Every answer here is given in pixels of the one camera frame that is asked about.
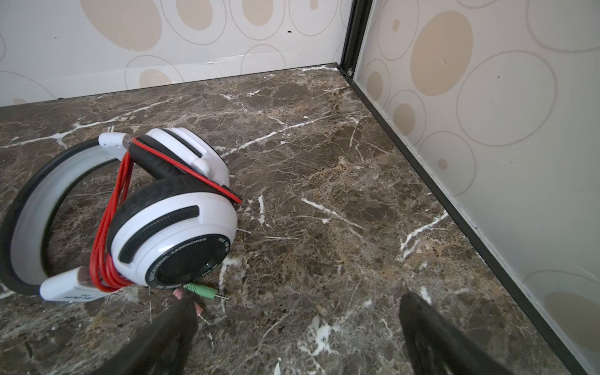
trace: patterned wallpaper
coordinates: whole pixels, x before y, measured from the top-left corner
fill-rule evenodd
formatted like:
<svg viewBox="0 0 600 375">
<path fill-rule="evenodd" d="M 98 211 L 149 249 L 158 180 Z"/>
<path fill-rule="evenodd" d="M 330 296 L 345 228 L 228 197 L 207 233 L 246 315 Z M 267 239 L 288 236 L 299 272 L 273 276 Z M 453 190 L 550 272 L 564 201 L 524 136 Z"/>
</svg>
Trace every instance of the patterned wallpaper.
<svg viewBox="0 0 600 375">
<path fill-rule="evenodd" d="M 600 373 L 600 1 L 375 0 L 361 89 Z"/>
<path fill-rule="evenodd" d="M 0 2 L 0 106 L 339 62 L 352 0 Z"/>
</svg>

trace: coiled red cable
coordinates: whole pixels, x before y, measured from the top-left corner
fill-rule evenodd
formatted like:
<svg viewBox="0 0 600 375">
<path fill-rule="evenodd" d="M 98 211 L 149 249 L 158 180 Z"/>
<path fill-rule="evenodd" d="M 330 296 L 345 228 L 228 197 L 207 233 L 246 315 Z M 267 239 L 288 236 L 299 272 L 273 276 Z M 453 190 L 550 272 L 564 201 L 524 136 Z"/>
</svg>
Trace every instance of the coiled red cable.
<svg viewBox="0 0 600 375">
<path fill-rule="evenodd" d="M 164 155 L 162 152 L 156 151 L 155 149 L 144 145 L 136 138 L 132 138 L 131 142 L 134 143 L 136 146 L 150 152 L 153 155 L 160 157 L 161 159 L 167 161 L 175 167 L 183 170 L 184 172 L 189 173 L 190 175 L 194 176 L 195 178 L 199 179 L 205 184 L 212 186 L 219 192 L 231 198 L 234 202 L 238 204 L 242 202 L 242 200 L 238 196 L 230 192 L 228 189 L 202 176 L 201 174 L 168 157 L 167 155 Z M 92 246 L 92 255 L 89 259 L 89 273 L 92 282 L 96 286 L 96 288 L 100 289 L 102 292 L 105 293 L 112 293 L 125 286 L 133 284 L 131 281 L 127 280 L 119 274 L 119 272 L 115 268 L 115 264 L 113 263 L 110 253 L 106 254 L 106 237 L 109 232 L 110 223 L 112 222 L 113 217 L 115 216 L 117 208 L 127 198 L 132 171 L 133 159 L 131 159 L 129 152 L 126 152 L 123 156 L 123 159 L 121 160 L 121 165 L 119 166 L 119 172 L 116 177 L 115 189 L 113 190 L 113 193 L 110 196 L 109 203 L 106 206 L 106 209 L 104 210 L 102 220 L 100 220 L 98 232 L 96 233 L 96 238 L 94 239 L 94 244 Z"/>
</svg>

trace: white headphones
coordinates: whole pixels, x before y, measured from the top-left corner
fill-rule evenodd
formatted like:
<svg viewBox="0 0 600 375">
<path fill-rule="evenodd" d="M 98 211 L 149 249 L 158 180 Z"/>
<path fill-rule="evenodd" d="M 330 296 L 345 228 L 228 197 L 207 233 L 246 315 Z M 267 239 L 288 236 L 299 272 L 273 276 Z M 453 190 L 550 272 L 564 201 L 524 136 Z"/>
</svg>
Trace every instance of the white headphones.
<svg viewBox="0 0 600 375">
<path fill-rule="evenodd" d="M 103 133 L 55 157 L 18 193 L 0 227 L 4 285 L 51 301 L 91 301 L 108 294 L 94 286 L 87 267 L 48 278 L 45 252 L 68 192 L 93 170 L 129 157 L 127 151 L 157 181 L 127 197 L 110 222 L 106 250 L 118 273 L 136 284 L 172 289 L 223 261 L 236 233 L 233 203 L 240 200 L 229 190 L 229 170 L 219 155 L 184 128 L 155 128 L 135 140 Z"/>
</svg>

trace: wallpaper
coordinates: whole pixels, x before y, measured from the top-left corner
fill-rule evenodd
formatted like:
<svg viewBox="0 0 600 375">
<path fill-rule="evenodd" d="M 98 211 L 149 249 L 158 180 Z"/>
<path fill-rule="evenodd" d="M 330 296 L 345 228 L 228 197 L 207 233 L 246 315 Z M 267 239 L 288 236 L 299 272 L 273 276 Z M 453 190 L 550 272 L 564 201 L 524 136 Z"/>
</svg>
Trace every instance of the wallpaper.
<svg viewBox="0 0 600 375">
<path fill-rule="evenodd" d="M 600 373 L 600 2 L 375 0 L 357 81 Z"/>
<path fill-rule="evenodd" d="M 339 62 L 352 0 L 4 0 L 0 106 Z"/>
</svg>

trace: brown marble tabletop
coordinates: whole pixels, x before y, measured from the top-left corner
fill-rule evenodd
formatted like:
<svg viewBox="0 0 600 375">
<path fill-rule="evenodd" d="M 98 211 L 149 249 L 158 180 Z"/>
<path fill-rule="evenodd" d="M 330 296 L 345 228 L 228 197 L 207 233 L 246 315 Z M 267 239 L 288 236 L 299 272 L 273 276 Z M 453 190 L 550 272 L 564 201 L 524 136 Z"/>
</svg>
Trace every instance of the brown marble tabletop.
<svg viewBox="0 0 600 375">
<path fill-rule="evenodd" d="M 0 217 L 66 147 L 154 127 L 203 137 L 244 198 L 230 256 L 204 280 L 230 299 L 203 301 L 214 324 L 200 323 L 187 374 L 411 374 L 398 319 L 408 291 L 516 374 L 568 373 L 329 66 L 2 107 Z M 59 210 L 55 272 L 89 262 L 116 168 Z M 150 182 L 136 168 L 132 189 Z M 174 302 L 139 286 L 87 304 L 0 293 L 6 374 L 86 373 Z"/>
</svg>

